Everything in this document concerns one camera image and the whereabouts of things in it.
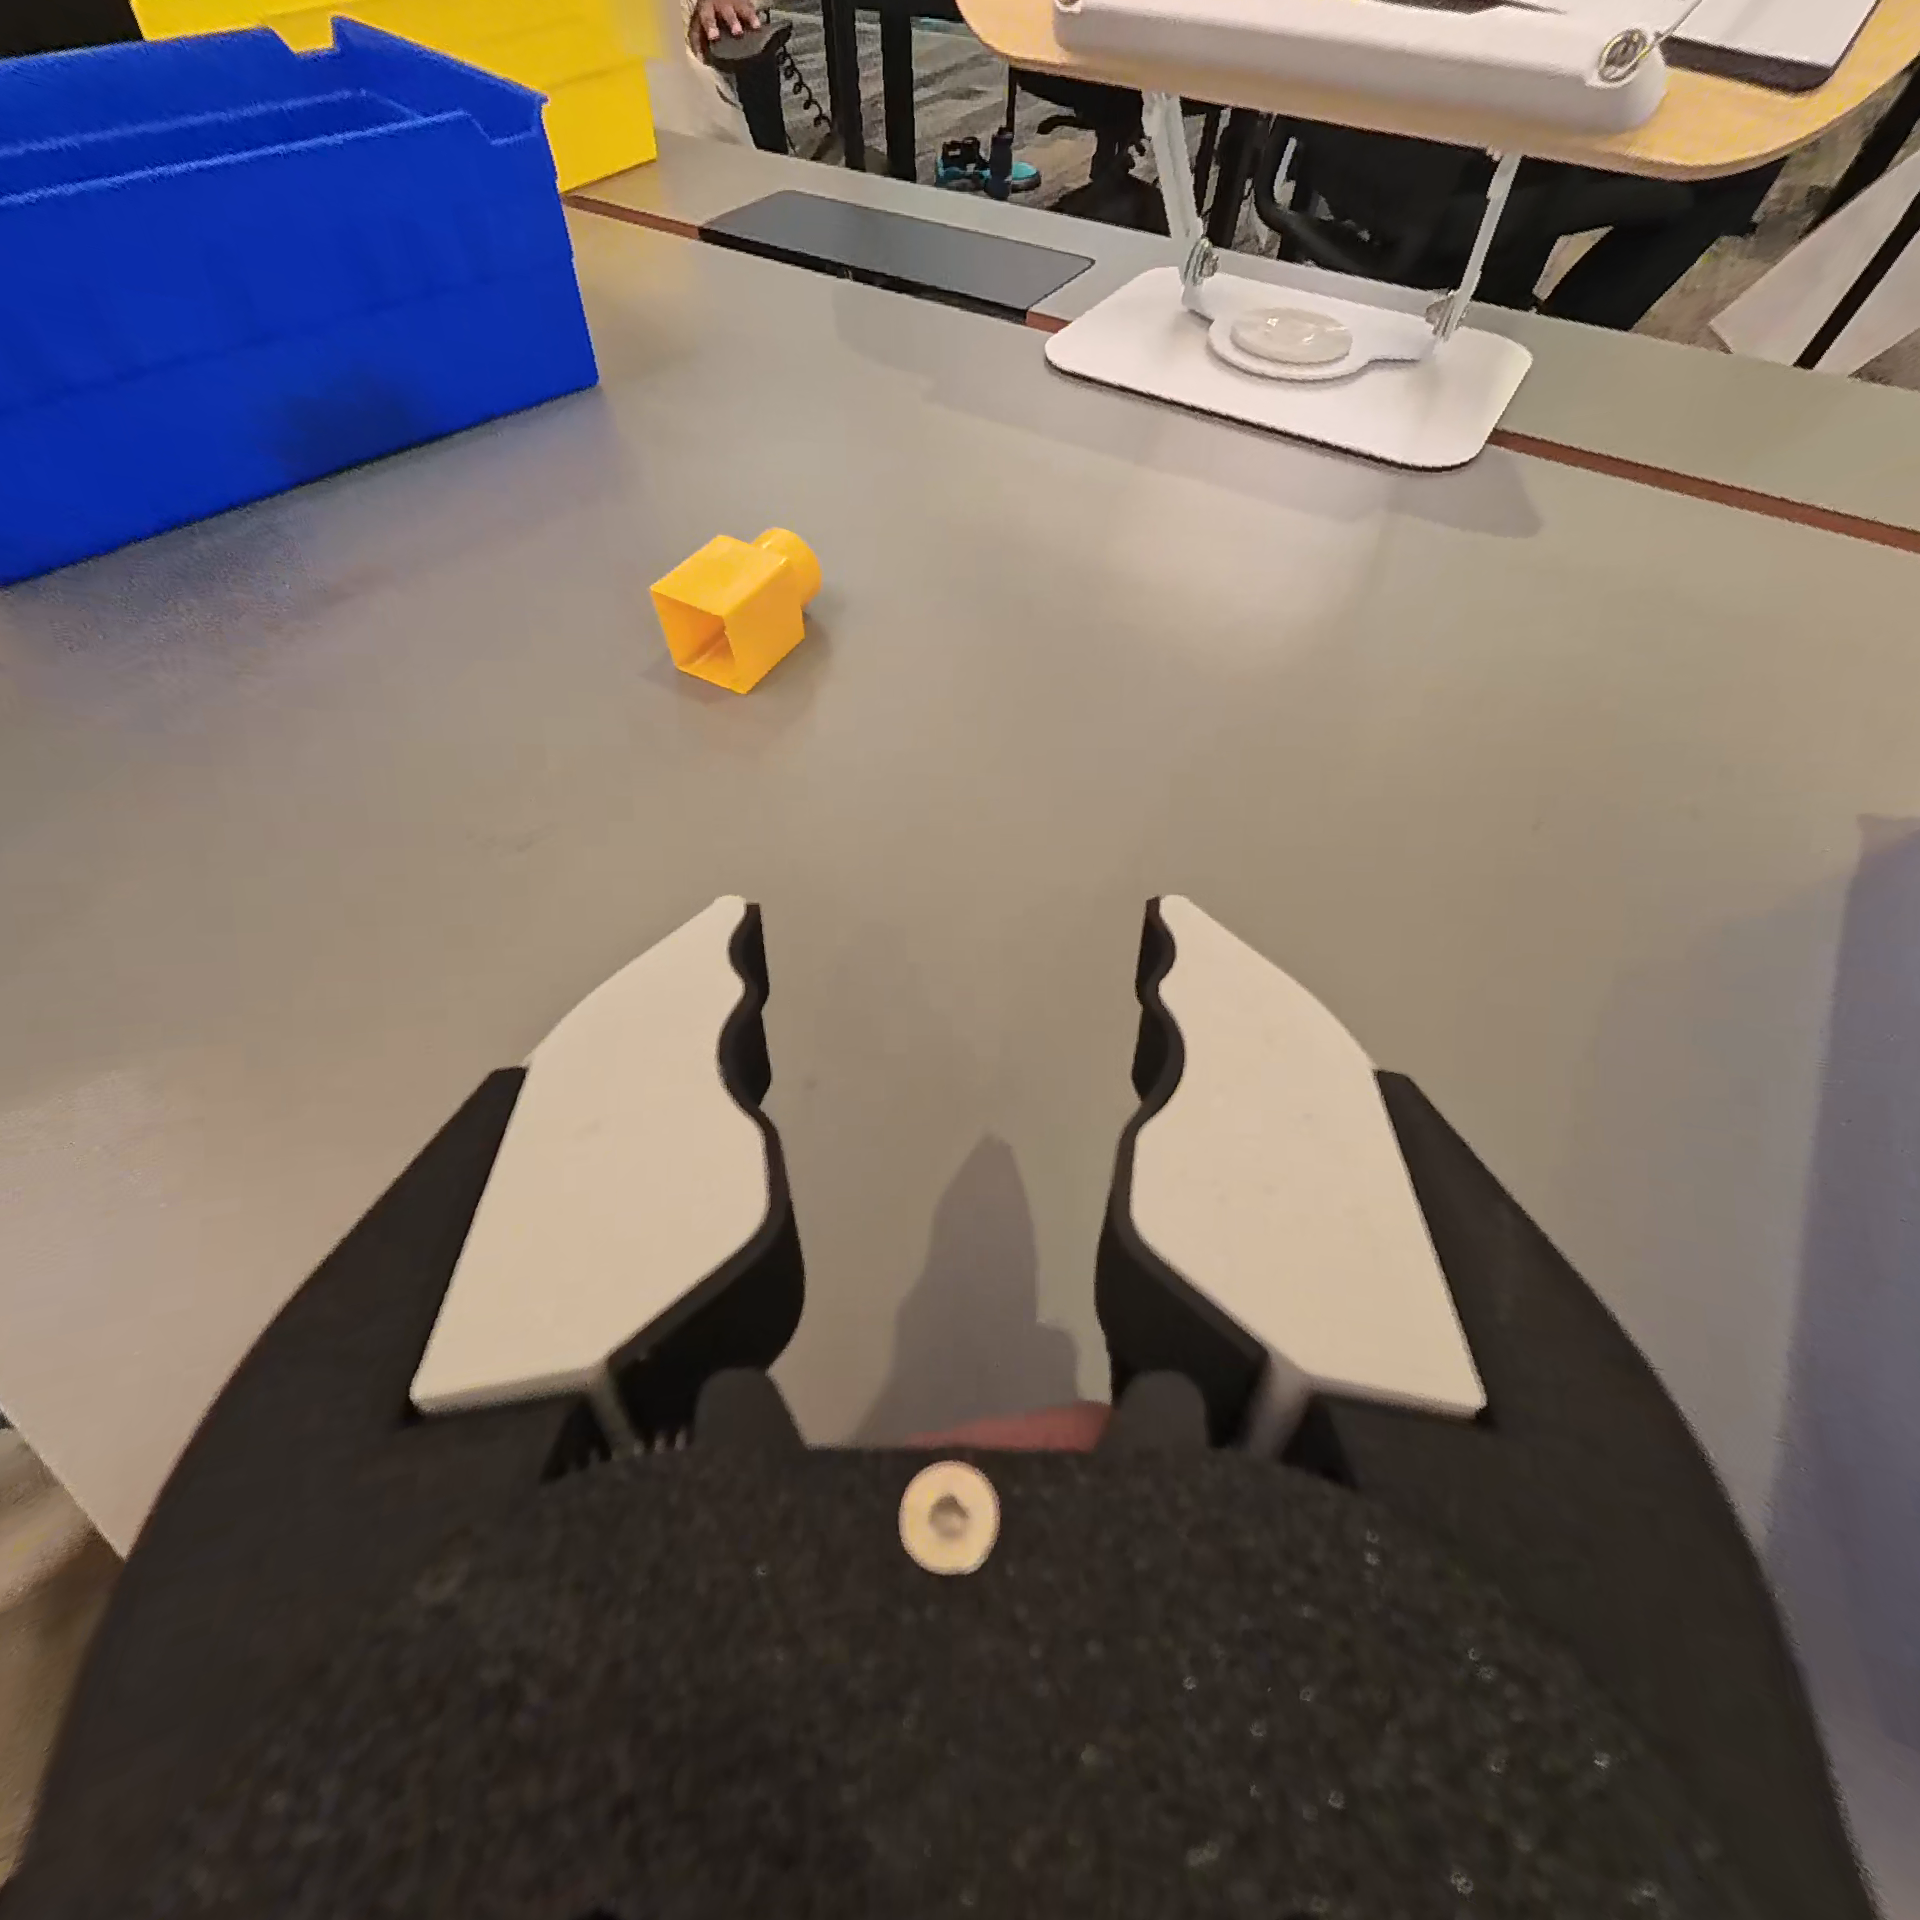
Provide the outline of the blue plastic bin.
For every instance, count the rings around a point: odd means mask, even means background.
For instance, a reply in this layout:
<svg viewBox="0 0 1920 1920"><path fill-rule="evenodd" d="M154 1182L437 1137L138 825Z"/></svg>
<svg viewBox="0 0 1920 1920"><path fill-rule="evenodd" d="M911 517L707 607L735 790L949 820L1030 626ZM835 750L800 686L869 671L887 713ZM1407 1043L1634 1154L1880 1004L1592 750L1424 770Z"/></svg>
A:
<svg viewBox="0 0 1920 1920"><path fill-rule="evenodd" d="M3 76L3 579L583 394L541 92L370 23Z"/></svg>

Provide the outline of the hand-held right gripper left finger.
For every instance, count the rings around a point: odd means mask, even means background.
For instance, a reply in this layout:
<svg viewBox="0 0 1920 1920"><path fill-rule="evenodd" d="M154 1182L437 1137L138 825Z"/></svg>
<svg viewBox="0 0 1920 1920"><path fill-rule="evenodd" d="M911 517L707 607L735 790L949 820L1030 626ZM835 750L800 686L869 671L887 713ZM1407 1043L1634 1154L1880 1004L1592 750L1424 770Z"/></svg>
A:
<svg viewBox="0 0 1920 1920"><path fill-rule="evenodd" d="M579 1001L523 1061L411 1381L422 1418L552 1399L690 1421L767 1370L804 1261L764 1034L760 913L718 895Z"/></svg>

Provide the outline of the white book stand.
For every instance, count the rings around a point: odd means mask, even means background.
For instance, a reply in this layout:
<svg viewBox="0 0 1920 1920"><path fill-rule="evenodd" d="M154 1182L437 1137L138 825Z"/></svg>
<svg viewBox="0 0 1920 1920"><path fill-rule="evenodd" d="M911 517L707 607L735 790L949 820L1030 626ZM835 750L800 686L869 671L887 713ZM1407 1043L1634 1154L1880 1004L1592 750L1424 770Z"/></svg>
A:
<svg viewBox="0 0 1920 1920"><path fill-rule="evenodd" d="M1642 125L1664 99L1664 28L1630 5L1056 5L1063 45L1167 63L1221 54L1370 103L1582 134ZM1142 273L1046 343L1067 378L1413 470L1474 460L1528 353L1462 331L1518 153L1501 153L1459 287L1424 311L1283 293L1223 269L1194 209L1173 92L1142 93L1174 268Z"/></svg>

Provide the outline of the printed instruction sheet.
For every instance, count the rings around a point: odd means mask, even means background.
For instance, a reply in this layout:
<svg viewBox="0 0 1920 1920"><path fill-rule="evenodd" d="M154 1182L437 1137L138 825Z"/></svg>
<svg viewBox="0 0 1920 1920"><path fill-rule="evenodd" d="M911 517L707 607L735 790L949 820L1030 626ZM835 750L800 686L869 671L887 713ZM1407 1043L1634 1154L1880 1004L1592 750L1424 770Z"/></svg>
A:
<svg viewBox="0 0 1920 1920"><path fill-rule="evenodd" d="M1823 86L1876 3L1694 3L1664 34L1668 66L1776 92Z"/></svg>

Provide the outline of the yellow toy building block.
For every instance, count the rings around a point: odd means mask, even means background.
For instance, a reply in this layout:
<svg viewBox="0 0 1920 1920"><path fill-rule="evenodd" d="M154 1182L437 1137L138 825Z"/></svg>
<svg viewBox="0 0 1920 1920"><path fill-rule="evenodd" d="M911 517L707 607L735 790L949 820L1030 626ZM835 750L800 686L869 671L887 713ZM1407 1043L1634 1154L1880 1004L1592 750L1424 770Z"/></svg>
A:
<svg viewBox="0 0 1920 1920"><path fill-rule="evenodd" d="M811 546L786 529L715 535L651 583L672 666L728 692L755 691L804 638L823 588Z"/></svg>

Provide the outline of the black flat panel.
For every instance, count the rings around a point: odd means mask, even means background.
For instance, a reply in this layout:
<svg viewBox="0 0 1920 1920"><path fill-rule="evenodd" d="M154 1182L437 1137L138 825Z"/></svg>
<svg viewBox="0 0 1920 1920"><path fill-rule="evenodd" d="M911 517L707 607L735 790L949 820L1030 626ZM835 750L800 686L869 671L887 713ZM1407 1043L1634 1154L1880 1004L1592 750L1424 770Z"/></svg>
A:
<svg viewBox="0 0 1920 1920"><path fill-rule="evenodd" d="M1015 323L1092 268L1092 258L1056 246L792 188L720 213L699 226L699 238L709 246Z"/></svg>

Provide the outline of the yellow plastic bin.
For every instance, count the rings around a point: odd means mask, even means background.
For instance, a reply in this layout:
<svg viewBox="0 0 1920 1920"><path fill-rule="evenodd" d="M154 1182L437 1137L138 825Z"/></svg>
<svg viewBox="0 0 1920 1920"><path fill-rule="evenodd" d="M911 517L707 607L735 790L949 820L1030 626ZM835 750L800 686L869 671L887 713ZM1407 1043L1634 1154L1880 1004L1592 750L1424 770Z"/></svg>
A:
<svg viewBox="0 0 1920 1920"><path fill-rule="evenodd" d="M133 3L151 38L264 28L290 49L328 43L348 19L543 97L543 131L570 191L655 158L648 61L654 5L615 3Z"/></svg>

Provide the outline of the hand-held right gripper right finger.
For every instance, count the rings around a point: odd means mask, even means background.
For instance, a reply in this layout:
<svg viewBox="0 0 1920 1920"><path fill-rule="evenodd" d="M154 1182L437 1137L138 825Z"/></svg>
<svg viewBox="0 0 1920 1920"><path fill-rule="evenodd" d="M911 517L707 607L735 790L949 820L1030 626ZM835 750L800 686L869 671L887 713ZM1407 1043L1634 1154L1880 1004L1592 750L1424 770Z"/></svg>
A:
<svg viewBox="0 0 1920 1920"><path fill-rule="evenodd" d="M1181 1375L1207 1421L1314 1402L1477 1420L1482 1370L1366 1049L1186 895L1142 907L1135 1007L1094 1249L1111 1403Z"/></svg>

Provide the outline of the white angled panel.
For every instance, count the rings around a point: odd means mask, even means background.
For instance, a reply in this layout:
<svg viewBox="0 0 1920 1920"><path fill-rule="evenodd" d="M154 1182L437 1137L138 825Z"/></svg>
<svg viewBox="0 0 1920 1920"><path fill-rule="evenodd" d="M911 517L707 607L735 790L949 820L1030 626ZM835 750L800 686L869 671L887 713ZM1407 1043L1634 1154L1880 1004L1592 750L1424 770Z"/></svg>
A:
<svg viewBox="0 0 1920 1920"><path fill-rule="evenodd" d="M1917 236L1917 196L1898 215L1895 225L1879 241L1875 253L1843 287L1828 315L1810 331L1799 354L1792 358L1797 369L1814 371L1835 347L1840 337L1866 311L1867 302L1880 287L1884 279L1900 265Z"/></svg>

